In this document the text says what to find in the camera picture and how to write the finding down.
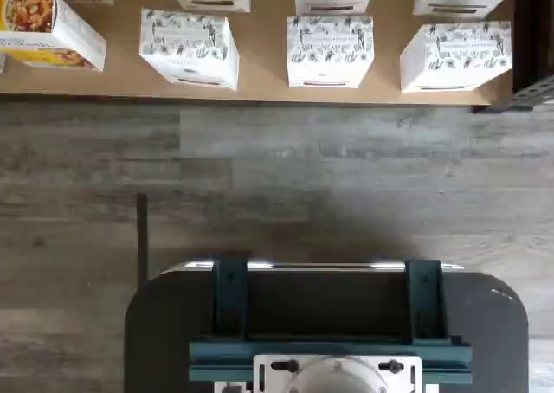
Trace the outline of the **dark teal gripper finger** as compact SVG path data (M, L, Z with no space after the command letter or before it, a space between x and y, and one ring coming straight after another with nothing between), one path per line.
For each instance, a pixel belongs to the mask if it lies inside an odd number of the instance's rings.
M214 263L213 331L216 336L245 338L248 317L248 261L222 259Z
M441 263L405 262L409 321L413 339L448 339Z

